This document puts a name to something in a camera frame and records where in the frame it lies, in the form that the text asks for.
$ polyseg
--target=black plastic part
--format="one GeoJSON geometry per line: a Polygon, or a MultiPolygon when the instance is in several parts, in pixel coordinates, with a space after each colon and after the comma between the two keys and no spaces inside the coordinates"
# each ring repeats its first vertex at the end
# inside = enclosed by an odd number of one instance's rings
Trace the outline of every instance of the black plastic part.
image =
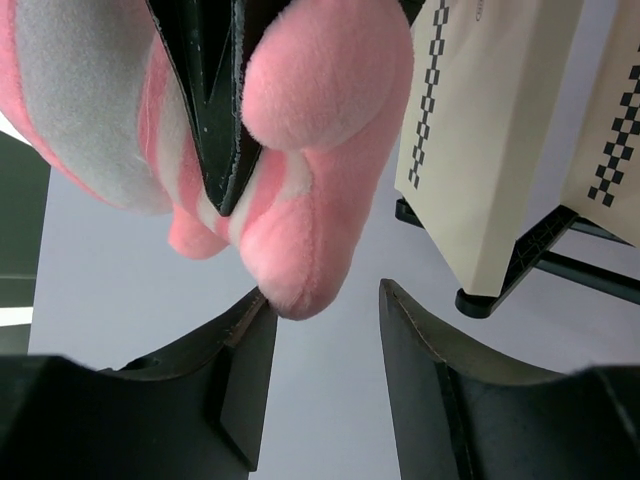
{"type": "Polygon", "coordinates": [[[261,146],[241,121],[247,63],[291,0],[147,0],[189,113],[205,190],[229,216],[261,146]]]}
{"type": "Polygon", "coordinates": [[[571,225],[571,230],[580,233],[586,233],[592,237],[602,238],[603,240],[611,240],[612,242],[621,243],[623,245],[629,245],[619,237],[616,237],[613,233],[607,232],[605,229],[600,228],[593,222],[590,222],[586,218],[578,217],[576,221],[571,225]]]}
{"type": "Polygon", "coordinates": [[[584,285],[627,302],[640,305],[640,281],[575,258],[545,252],[536,265],[538,270],[584,285]]]}
{"type": "Polygon", "coordinates": [[[383,280],[380,329],[402,480],[640,478],[640,368],[572,375],[477,342],[383,280]]]}
{"type": "Polygon", "coordinates": [[[578,214],[573,210],[557,207],[516,241],[500,296],[468,295],[460,289],[456,294],[456,308],[471,318],[488,318],[531,269],[535,268],[542,255],[555,245],[576,218],[578,214]]]}
{"type": "Polygon", "coordinates": [[[426,0],[400,0],[400,5],[407,16],[407,20],[409,20],[409,25],[413,25],[413,22],[416,21],[425,2],[426,0]]]}
{"type": "Polygon", "coordinates": [[[396,201],[396,218],[414,227],[424,228],[413,209],[404,198],[396,201]]]}
{"type": "Polygon", "coordinates": [[[120,371],[0,357],[0,478],[246,480],[277,316],[254,290],[120,371]]]}

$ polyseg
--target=stuffed animal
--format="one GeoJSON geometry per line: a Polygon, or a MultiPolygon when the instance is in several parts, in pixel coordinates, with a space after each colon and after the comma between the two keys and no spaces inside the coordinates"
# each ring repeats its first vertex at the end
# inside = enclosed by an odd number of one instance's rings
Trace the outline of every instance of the stuffed animal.
{"type": "Polygon", "coordinates": [[[172,213],[178,253],[233,245],[291,319],[325,309],[344,282],[412,69],[398,0],[293,0],[247,66],[242,121],[264,148],[222,217],[144,0],[0,0],[0,111],[13,126],[91,195],[172,213]]]}

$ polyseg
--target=black metal stand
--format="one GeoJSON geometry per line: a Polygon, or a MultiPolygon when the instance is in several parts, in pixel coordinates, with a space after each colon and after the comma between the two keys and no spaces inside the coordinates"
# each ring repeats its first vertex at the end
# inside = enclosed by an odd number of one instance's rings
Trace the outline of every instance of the black metal stand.
{"type": "Polygon", "coordinates": [[[0,478],[246,480],[277,316],[254,290],[120,371],[0,357],[0,478]]]}
{"type": "Polygon", "coordinates": [[[400,6],[404,10],[410,25],[413,25],[413,22],[418,18],[425,2],[426,0],[400,0],[400,6]]]}
{"type": "MultiPolygon", "coordinates": [[[[396,218],[422,228],[404,199],[396,202],[396,218]]],[[[468,295],[460,289],[456,295],[456,308],[468,317],[489,317],[534,268],[640,305],[640,281],[550,251],[567,230],[628,245],[561,205],[516,241],[498,297],[468,295]]]]}
{"type": "Polygon", "coordinates": [[[402,480],[640,478],[640,368],[572,375],[507,357],[380,286],[402,480]]]}

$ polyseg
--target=gray stripe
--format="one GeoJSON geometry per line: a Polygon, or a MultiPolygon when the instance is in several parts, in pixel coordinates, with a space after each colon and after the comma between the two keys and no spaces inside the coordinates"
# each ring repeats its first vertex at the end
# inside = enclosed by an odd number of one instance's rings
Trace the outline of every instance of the gray stripe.
{"type": "Polygon", "coordinates": [[[27,110],[58,158],[116,206],[168,211],[138,146],[154,34],[144,0],[21,0],[16,32],[27,110]]]}

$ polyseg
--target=cardboard box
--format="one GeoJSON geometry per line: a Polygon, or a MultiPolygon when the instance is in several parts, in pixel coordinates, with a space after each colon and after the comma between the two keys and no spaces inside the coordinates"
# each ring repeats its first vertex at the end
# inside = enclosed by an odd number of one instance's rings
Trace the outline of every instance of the cardboard box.
{"type": "Polygon", "coordinates": [[[562,203],[640,246],[640,2],[621,0],[562,203]]]}
{"type": "Polygon", "coordinates": [[[497,296],[582,0],[430,0],[396,188],[464,290],[497,296]]]}

